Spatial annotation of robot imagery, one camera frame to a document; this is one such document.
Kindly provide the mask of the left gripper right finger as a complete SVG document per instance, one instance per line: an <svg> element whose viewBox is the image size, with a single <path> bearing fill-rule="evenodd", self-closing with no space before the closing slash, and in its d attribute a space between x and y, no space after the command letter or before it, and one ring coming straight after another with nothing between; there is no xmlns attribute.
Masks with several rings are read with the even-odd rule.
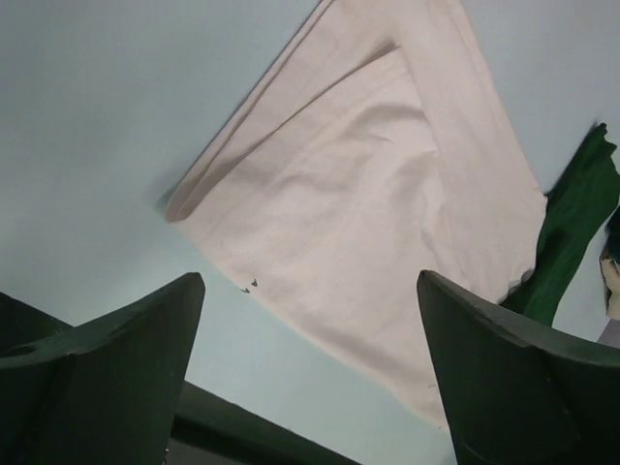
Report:
<svg viewBox="0 0 620 465"><path fill-rule="evenodd" d="M616 464L619 351L418 276L418 305L460 464Z"/></svg>

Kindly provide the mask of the cream and green t-shirt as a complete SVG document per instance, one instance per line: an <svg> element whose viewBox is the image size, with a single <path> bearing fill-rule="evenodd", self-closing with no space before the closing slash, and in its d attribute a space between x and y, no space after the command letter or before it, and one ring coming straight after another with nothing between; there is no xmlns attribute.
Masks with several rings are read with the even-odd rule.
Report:
<svg viewBox="0 0 620 465"><path fill-rule="evenodd" d="M417 279L493 302L543 267L543 191L458 1L323 1L167 220L243 292L448 423Z"/></svg>

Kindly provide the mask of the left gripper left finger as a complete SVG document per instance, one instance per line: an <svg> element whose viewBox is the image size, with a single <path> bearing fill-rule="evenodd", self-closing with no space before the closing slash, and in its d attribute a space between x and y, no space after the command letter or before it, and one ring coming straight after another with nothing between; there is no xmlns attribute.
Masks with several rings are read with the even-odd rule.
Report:
<svg viewBox="0 0 620 465"><path fill-rule="evenodd" d="M161 464L205 285L186 273L75 327L24 332L31 308L1 297L1 461Z"/></svg>

